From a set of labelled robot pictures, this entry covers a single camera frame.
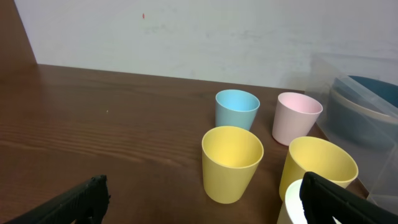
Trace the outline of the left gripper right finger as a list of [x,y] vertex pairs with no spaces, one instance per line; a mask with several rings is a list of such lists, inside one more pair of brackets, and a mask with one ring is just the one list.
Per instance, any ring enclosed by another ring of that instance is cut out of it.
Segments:
[[362,199],[314,172],[306,172],[300,186],[308,224],[394,224],[397,215]]

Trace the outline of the dark blue bowl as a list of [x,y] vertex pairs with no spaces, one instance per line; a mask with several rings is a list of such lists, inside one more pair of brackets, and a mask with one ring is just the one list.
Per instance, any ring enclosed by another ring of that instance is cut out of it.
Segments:
[[397,146],[397,124],[385,123],[357,113],[330,95],[326,124],[340,138],[357,145],[380,150]]
[[[363,87],[367,88],[369,91],[376,94],[378,97],[397,107],[397,85],[372,78],[354,75],[350,75],[349,77]],[[368,99],[371,98],[370,96],[363,96],[363,91],[361,91],[361,93],[356,93],[346,83],[347,81],[345,81],[345,79],[341,81],[339,78],[336,78],[333,83],[333,89],[336,90],[341,96],[353,103],[356,103],[357,105],[361,105],[372,110],[377,110],[377,108],[368,101]]]

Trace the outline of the clear plastic storage container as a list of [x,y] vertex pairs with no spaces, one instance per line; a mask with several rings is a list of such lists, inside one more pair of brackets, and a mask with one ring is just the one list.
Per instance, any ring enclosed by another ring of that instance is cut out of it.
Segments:
[[397,213],[397,61],[313,54],[305,93],[323,106],[318,127],[356,161],[367,200]]

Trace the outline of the yellow cup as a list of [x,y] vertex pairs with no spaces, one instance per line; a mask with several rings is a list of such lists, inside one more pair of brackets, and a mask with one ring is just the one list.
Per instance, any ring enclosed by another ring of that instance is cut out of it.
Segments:
[[308,171],[343,188],[349,186],[359,174],[355,160],[339,146],[311,136],[296,138],[289,144],[280,180],[279,195],[282,200],[289,185],[303,178]]
[[235,203],[263,158],[261,141],[243,128],[219,126],[205,133],[201,147],[206,194],[218,203]]

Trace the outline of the pink plastic cup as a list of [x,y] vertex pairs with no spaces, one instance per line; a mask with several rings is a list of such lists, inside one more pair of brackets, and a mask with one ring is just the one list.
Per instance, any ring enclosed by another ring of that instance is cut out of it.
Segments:
[[272,137],[288,146],[295,138],[308,134],[322,111],[322,104],[307,95],[294,92],[279,94]]

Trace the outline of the light blue plastic cup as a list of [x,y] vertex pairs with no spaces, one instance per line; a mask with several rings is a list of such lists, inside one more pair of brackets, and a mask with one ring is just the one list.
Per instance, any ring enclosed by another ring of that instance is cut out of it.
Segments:
[[215,126],[235,126],[249,131],[259,107],[259,99],[251,93],[222,90],[215,96]]

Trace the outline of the yellow cup on right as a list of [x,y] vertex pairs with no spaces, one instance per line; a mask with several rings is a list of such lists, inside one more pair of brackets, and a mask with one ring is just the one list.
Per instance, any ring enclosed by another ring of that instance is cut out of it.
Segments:
[[359,174],[355,160],[339,146],[311,136],[296,138],[289,144],[280,180],[279,195],[282,200],[289,185],[303,178],[308,171],[343,188],[349,186]]

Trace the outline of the white plastic cup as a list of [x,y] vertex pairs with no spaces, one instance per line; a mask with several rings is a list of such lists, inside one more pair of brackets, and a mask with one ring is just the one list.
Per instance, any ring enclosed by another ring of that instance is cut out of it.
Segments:
[[278,223],[321,223],[333,218],[336,199],[315,179],[281,180]]

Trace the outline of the yellow cup on left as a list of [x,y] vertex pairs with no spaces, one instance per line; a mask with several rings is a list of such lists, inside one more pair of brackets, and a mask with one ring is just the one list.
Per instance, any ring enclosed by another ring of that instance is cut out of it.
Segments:
[[201,147],[206,194],[218,203],[235,203],[263,158],[261,141],[243,128],[219,126],[205,133]]

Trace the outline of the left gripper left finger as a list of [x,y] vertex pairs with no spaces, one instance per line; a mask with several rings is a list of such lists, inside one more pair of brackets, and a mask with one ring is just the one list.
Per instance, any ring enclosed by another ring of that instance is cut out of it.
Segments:
[[109,199],[107,177],[97,175],[7,223],[100,224]]

